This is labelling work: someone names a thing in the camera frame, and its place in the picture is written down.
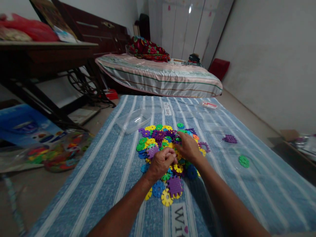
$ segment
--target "red bag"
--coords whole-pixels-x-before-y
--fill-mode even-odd
[[[0,21],[0,26],[13,28],[28,34],[34,41],[58,41],[55,32],[43,22],[37,20],[29,20],[12,13],[12,21]]]

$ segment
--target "bed headboard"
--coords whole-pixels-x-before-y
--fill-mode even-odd
[[[93,51],[95,58],[107,53],[125,53],[125,45],[130,39],[126,27],[59,0],[52,0],[52,2],[80,41],[99,44],[99,47]]]

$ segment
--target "red chair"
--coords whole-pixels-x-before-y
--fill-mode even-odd
[[[215,75],[220,81],[222,81],[226,72],[228,71],[229,65],[230,62],[228,61],[222,59],[214,59],[208,71]]]

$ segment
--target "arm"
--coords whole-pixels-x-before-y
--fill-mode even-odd
[[[215,210],[230,236],[270,236],[242,201],[215,172],[188,134],[178,132],[182,145],[177,150],[199,171]]]
[[[148,171],[135,186],[99,221],[89,236],[127,236],[143,203],[154,183],[177,163],[175,152],[165,148],[155,154]]]

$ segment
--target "hand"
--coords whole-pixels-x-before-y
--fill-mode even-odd
[[[166,147],[162,151],[157,152],[145,174],[147,179],[150,182],[155,183],[167,173],[172,163],[178,163],[175,151],[172,148]]]
[[[178,132],[182,139],[182,146],[175,144],[177,150],[192,164],[196,165],[197,161],[204,160],[197,142],[187,133]]]

